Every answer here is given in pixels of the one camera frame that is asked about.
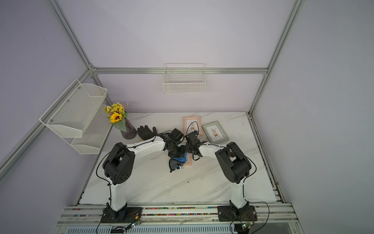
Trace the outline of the pink picture frame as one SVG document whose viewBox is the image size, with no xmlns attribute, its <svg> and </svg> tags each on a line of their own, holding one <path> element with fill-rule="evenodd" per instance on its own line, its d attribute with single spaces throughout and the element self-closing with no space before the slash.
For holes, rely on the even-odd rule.
<svg viewBox="0 0 374 234">
<path fill-rule="evenodd" d="M 185 153 L 186 162 L 184 163 L 184 166 L 191 166 L 192 165 L 192 162 L 193 162 L 192 156 L 193 156 L 193 154 L 191 154 L 191 153 Z"/>
<path fill-rule="evenodd" d="M 202 121 L 200 116 L 184 116 L 183 117 L 184 135 L 190 132 L 197 131 L 198 136 L 202 137 L 204 132 L 202 130 Z"/>
</svg>

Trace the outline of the blue microfibre cloth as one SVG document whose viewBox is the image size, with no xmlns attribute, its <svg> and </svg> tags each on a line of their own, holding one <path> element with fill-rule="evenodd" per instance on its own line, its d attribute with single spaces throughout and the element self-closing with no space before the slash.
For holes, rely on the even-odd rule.
<svg viewBox="0 0 374 234">
<path fill-rule="evenodd" d="M 171 158 L 168 162 L 170 172 L 181 169 L 187 161 L 188 153 L 185 153 L 181 158 Z"/>
</svg>

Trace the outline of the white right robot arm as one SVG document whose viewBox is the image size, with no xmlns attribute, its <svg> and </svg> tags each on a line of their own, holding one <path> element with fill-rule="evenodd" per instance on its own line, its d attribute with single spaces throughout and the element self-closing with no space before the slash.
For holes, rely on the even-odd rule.
<svg viewBox="0 0 374 234">
<path fill-rule="evenodd" d="M 244 196 L 244 181 L 250 176 L 252 164 L 238 145 L 230 142 L 220 146 L 207 141 L 200 141 L 195 133 L 185 135 L 187 140 L 186 152 L 199 157 L 217 159 L 226 179 L 231 182 L 230 209 L 234 216 L 239 217 L 249 208 L 249 202 Z"/>
</svg>

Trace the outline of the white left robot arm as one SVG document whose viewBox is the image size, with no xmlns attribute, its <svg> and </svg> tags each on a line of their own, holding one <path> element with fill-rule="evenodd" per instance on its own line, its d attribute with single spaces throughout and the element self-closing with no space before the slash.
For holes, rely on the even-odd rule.
<svg viewBox="0 0 374 234">
<path fill-rule="evenodd" d="M 115 221 L 125 221 L 130 216 L 125 198 L 126 184 L 130 178 L 136 158 L 149 154 L 168 151 L 170 172 L 181 169 L 184 162 L 180 161 L 185 156 L 185 136 L 178 129 L 170 133 L 158 133 L 156 128 L 140 126 L 137 134 L 144 140 L 132 146 L 117 143 L 103 162 L 104 175 L 107 177 L 110 187 L 110 202 L 107 203 L 105 212 Z"/>
</svg>

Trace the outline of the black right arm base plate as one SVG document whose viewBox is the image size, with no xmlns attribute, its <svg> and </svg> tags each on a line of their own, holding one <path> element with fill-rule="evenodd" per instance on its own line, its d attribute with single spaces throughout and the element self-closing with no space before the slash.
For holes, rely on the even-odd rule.
<svg viewBox="0 0 374 234">
<path fill-rule="evenodd" d="M 227 206 L 218 206 L 218 218 L 223 221 L 257 221 L 257 212 L 253 205 L 245 201 L 244 206 L 237 208 L 232 202 Z"/>
</svg>

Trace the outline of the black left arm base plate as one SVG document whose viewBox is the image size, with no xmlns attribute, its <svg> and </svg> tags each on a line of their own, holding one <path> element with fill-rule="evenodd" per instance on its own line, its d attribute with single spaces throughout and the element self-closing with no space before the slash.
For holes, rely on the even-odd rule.
<svg viewBox="0 0 374 234">
<path fill-rule="evenodd" d="M 115 211 L 107 203 L 100 221 L 101 223 L 136 223 L 140 220 L 142 211 L 142 207 L 128 207 L 127 204 Z"/>
</svg>

